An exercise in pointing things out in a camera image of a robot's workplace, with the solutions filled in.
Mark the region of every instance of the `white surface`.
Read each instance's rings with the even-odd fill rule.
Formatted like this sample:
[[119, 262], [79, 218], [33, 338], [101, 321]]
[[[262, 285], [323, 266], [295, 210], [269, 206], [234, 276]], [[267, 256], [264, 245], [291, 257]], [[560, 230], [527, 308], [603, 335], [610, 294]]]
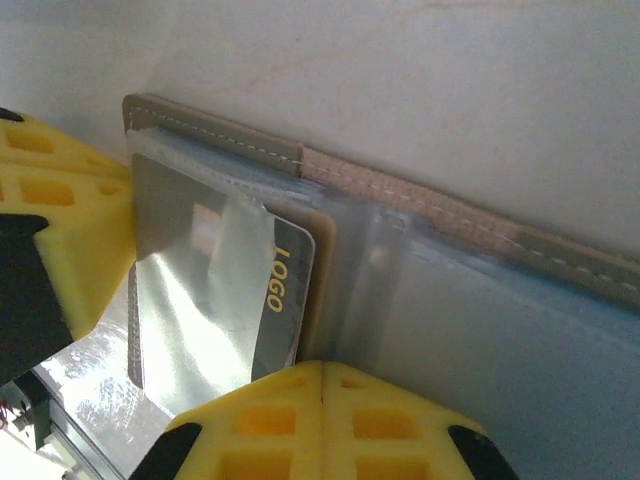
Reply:
[[2, 478], [60, 480], [66, 468], [38, 456], [5, 431], [0, 431]]
[[110, 153], [148, 90], [640, 256], [637, 0], [0, 11], [0, 103]]

